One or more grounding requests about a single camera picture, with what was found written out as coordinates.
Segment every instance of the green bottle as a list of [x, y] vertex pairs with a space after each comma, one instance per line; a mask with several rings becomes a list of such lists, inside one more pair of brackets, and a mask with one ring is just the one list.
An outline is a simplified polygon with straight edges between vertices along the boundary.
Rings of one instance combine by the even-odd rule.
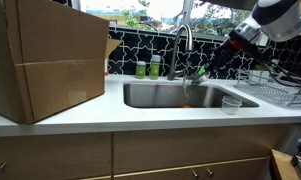
[[146, 63], [144, 61], [138, 61], [136, 67], [136, 78], [144, 79], [146, 76]]
[[151, 58], [151, 69], [150, 69], [150, 79], [157, 80], [159, 76], [159, 68], [160, 68], [160, 59], [159, 55], [152, 55]]

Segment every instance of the black and white tile backsplash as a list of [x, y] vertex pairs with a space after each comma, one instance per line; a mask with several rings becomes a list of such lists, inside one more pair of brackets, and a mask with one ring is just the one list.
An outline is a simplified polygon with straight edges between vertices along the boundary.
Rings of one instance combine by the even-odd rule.
[[[123, 42], [109, 57], [109, 73], [134, 75], [136, 62], [145, 61], [147, 64], [147, 75], [150, 71], [150, 59], [153, 54], [161, 56], [160, 75], [167, 76], [172, 58], [174, 44], [173, 34], [137, 31], [121, 28], [110, 28], [109, 38], [120, 39]], [[185, 53], [185, 38], [181, 38], [177, 56], [176, 70], [184, 69], [187, 60], [191, 66], [187, 69], [189, 73], [195, 73], [204, 65], [211, 56], [213, 49], [218, 47], [222, 41], [194, 38], [194, 51]], [[261, 48], [266, 55], [279, 59], [279, 65], [284, 69], [301, 76], [301, 36], [283, 43], [269, 42], [265, 48]], [[229, 69], [212, 74], [212, 78], [236, 79], [237, 70], [250, 69], [255, 65], [252, 58], [240, 53], [232, 59]]]

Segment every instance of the faucet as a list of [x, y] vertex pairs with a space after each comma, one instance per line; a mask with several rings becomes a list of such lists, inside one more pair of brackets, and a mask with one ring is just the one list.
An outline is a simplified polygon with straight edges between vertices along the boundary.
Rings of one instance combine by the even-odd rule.
[[180, 71], [175, 70], [177, 46], [178, 46], [179, 38], [183, 31], [187, 31], [186, 51], [188, 52], [193, 51], [193, 38], [192, 38], [191, 29], [188, 25], [183, 24], [179, 27], [177, 35], [174, 40], [170, 70], [167, 78], [169, 81], [172, 81], [175, 77], [183, 74], [184, 72], [184, 70], [180, 70]]

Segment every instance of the sink basin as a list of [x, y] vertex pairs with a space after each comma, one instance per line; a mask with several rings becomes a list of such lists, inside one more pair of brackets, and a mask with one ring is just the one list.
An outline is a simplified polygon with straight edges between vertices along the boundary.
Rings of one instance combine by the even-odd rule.
[[128, 83], [124, 84], [124, 103], [134, 108], [220, 108], [223, 96], [234, 96], [242, 100], [244, 107], [259, 107], [240, 95], [215, 85], [182, 85]]

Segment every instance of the dish rack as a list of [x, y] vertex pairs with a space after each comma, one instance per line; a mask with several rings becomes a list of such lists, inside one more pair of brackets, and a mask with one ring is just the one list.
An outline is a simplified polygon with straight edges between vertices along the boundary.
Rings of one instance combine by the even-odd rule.
[[[280, 81], [285, 84], [295, 85], [291, 82]], [[277, 83], [273, 78], [252, 75], [249, 74], [247, 70], [239, 70], [238, 82], [235, 87], [242, 92], [257, 96], [257, 98], [261, 98], [270, 103], [286, 107], [301, 107], [301, 88], [284, 86]]]

